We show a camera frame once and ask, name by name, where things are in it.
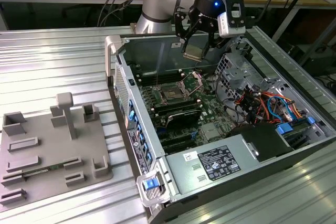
gray plastic tray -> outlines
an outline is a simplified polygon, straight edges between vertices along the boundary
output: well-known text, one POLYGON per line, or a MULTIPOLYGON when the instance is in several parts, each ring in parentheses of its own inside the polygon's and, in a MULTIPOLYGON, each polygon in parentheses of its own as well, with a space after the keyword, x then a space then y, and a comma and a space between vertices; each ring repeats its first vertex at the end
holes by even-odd
MULTIPOLYGON (((19 126, 15 126, 19 134, 12 128, 11 136, 5 130, 2 133, 0 211, 112 178, 99 113, 92 107, 85 116, 88 108, 90 104, 71 111, 77 135, 73 140, 66 123, 53 126, 52 114, 25 119, 19 112, 15 115, 20 120, 19 126)), ((10 120, 9 117, 7 124, 14 125, 10 120)))

blue latch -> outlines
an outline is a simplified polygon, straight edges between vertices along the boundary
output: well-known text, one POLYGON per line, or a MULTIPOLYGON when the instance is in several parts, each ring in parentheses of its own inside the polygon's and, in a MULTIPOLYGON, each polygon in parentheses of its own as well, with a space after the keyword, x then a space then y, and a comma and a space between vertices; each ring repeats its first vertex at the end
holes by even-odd
POLYGON ((131 113, 130 113, 130 115, 128 116, 128 119, 129 120, 133 120, 134 116, 135 116, 135 112, 134 112, 134 110, 132 110, 131 113))
POLYGON ((149 152, 147 153, 147 159, 149 163, 152 162, 152 155, 149 152))
POLYGON ((292 131, 293 128, 289 125, 289 123, 283 123, 277 127, 277 131, 279 134, 284 135, 287 132, 292 131))
POLYGON ((160 186, 159 180, 157 178, 152 178, 152 179, 146 180, 146 181, 143 182, 143 185, 145 186, 146 191, 157 188, 157 187, 160 186))
POLYGON ((315 124, 315 119, 313 117, 309 116, 307 120, 310 124, 315 124))
POLYGON ((140 144, 143 144, 145 142, 145 137, 143 136, 143 134, 140 134, 140 144))

green circuit board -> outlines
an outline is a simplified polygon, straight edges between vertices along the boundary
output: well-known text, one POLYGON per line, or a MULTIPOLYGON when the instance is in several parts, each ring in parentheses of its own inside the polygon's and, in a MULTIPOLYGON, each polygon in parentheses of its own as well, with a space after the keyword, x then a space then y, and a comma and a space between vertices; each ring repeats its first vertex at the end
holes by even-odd
POLYGON ((227 133, 235 127, 235 123, 231 120, 230 116, 224 110, 223 105, 213 93, 212 87, 210 86, 211 83, 200 75, 199 77, 201 78, 202 86, 200 86, 199 80, 191 76, 183 81, 183 88, 181 82, 140 87, 143 101, 150 114, 158 137, 164 150, 168 153, 181 151, 181 148, 183 149, 184 146, 183 143, 185 143, 185 146, 196 147, 209 142, 218 141, 225 138, 227 133), (182 126, 178 129, 166 130, 164 123, 158 119, 160 117, 157 114, 151 114, 154 106, 160 108, 171 104, 195 100, 200 100, 202 103, 199 108, 199 110, 201 110, 201 116, 195 123, 187 127, 182 126))

metal bracket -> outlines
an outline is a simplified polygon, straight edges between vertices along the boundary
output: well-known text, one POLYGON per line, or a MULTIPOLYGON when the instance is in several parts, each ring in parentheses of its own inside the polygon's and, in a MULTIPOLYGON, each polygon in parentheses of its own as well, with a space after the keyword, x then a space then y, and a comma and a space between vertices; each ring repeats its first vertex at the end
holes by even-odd
POLYGON ((141 175, 139 177, 137 177, 137 181, 136 181, 136 186, 138 187, 138 191, 140 193, 140 198, 141 198, 141 202, 145 207, 151 207, 154 206, 156 204, 162 204, 165 203, 167 201, 170 200, 170 192, 168 190, 168 187, 166 185, 164 185, 164 193, 159 195, 158 197, 152 198, 152 199, 148 199, 148 196, 143 188, 143 182, 145 180, 148 180, 150 178, 154 178, 154 177, 161 177, 161 173, 160 170, 158 168, 158 164, 156 163, 155 167, 153 170, 151 170, 150 172, 148 172, 147 174, 141 175))
POLYGON ((122 45, 119 35, 111 35, 105 38, 105 71, 107 77, 111 77, 111 55, 116 54, 122 45))

white label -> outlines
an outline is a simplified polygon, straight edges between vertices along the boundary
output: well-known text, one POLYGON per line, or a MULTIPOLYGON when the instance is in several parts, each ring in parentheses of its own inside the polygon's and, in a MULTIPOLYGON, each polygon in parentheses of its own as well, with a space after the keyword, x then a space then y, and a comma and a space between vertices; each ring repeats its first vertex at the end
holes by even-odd
POLYGON ((184 157, 186 162, 188 162, 190 160, 193 160, 193 159, 196 159, 196 158, 198 158, 197 151, 185 153, 185 154, 183 154, 183 157, 184 157))
POLYGON ((231 169, 236 168, 237 166, 238 166, 237 164, 234 164, 231 166, 231 169))
POLYGON ((172 48, 180 48, 182 43, 172 43, 172 48))

